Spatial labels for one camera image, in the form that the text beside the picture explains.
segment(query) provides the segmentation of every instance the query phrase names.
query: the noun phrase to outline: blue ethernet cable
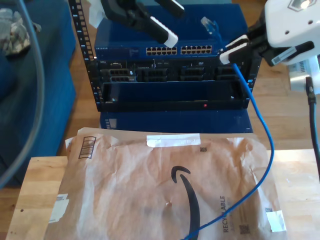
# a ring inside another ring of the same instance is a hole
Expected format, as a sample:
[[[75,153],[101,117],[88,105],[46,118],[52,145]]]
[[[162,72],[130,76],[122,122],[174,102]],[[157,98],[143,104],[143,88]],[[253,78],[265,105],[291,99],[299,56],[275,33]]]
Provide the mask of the blue ethernet cable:
[[[252,92],[250,91],[249,89],[249,86],[244,78],[244,76],[242,75],[242,73],[240,72],[237,64],[233,64],[233,69],[234,71],[236,72],[236,74],[238,75],[239,79],[240,79],[240,82],[241,82],[241,85],[243,86],[243,88],[245,89],[245,92],[246,94],[249,96],[250,100],[251,100],[251,103],[253,105],[253,108],[255,110],[255,113],[257,115],[257,117],[259,118],[264,130],[265,130],[265,133],[269,139],[269,142],[270,142],[270,147],[271,147],[271,155],[270,155],[270,160],[269,160],[269,164],[268,166],[266,167],[266,170],[262,176],[262,178],[260,179],[260,181],[255,185],[255,187],[249,191],[243,198],[241,198],[238,202],[236,202],[233,206],[231,206],[230,208],[228,208],[224,214],[218,216],[217,218],[213,219],[212,221],[208,222],[207,224],[204,224],[202,226],[199,227],[199,229],[197,229],[196,231],[194,232],[191,232],[188,236],[186,236],[184,238],[184,240],[188,240],[190,238],[192,238],[193,236],[195,236],[200,230],[208,227],[209,225],[211,224],[214,224],[216,222],[218,222],[219,220],[221,220],[222,218],[225,218],[227,216],[227,214],[231,213],[234,209],[236,209],[239,205],[241,205],[245,200],[247,200],[259,187],[260,185],[264,182],[264,180],[266,179],[268,173],[270,172],[270,168],[271,168],[271,165],[272,165],[272,162],[274,160],[274,155],[275,155],[275,145],[274,145],[274,140],[272,139],[272,136],[271,136],[271,133],[268,129],[268,126],[264,120],[264,118],[261,116],[261,113],[258,109],[258,106],[257,106],[257,103],[256,103],[256,100],[252,94]]]

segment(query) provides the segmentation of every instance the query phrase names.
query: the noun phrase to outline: amazon smile logo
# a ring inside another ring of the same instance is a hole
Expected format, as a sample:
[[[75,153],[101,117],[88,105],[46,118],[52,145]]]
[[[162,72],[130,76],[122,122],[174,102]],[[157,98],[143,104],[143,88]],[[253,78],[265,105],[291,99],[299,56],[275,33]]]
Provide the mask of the amazon smile logo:
[[[174,181],[174,183],[177,183],[177,171],[182,171],[187,174],[191,174],[191,172],[183,167],[183,166],[174,166],[171,169],[171,178]],[[192,188],[190,182],[188,179],[183,175],[180,174],[180,177],[183,181],[186,193],[188,195],[189,199],[189,207],[190,207],[190,227],[189,227],[189,234],[196,231],[198,228],[200,228],[200,209],[198,204],[198,199],[196,196],[196,193],[194,189]],[[198,239],[199,232],[197,232],[196,235],[190,238],[190,240],[197,240]]]

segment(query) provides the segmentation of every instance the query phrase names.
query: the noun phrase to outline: wooden table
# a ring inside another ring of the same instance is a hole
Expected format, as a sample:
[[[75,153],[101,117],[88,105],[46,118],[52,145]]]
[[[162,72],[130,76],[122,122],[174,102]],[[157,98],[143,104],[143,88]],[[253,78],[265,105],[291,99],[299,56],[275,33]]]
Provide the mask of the wooden table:
[[[7,240],[41,240],[63,178],[66,157],[31,159]],[[289,240],[320,240],[320,184],[314,152],[278,150],[272,173]]]

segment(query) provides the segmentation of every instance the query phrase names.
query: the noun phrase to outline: blue couch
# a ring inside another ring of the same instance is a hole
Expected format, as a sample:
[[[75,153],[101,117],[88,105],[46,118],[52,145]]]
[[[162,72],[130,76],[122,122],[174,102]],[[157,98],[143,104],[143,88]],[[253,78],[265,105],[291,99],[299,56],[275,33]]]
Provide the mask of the blue couch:
[[[37,38],[45,71],[44,116],[32,151],[9,186],[22,183],[31,157],[56,155],[76,97],[69,71],[76,40],[67,1],[29,0],[26,6],[32,21],[42,27]],[[0,4],[0,8],[17,10],[14,5]],[[37,101],[37,74],[32,51],[8,60],[8,64],[16,82],[0,99],[0,175],[27,140]],[[5,68],[5,64],[0,65],[0,73],[4,72],[1,68]]]

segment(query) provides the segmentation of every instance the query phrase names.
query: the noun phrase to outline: camouflage fabric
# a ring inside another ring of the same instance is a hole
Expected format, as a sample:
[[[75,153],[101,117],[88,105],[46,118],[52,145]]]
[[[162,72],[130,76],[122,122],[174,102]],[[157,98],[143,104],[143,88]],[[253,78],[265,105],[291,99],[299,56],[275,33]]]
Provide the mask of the camouflage fabric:
[[[33,22],[37,32],[41,26]],[[19,12],[8,8],[0,9],[0,49],[6,56],[19,54],[30,46],[30,37]]]

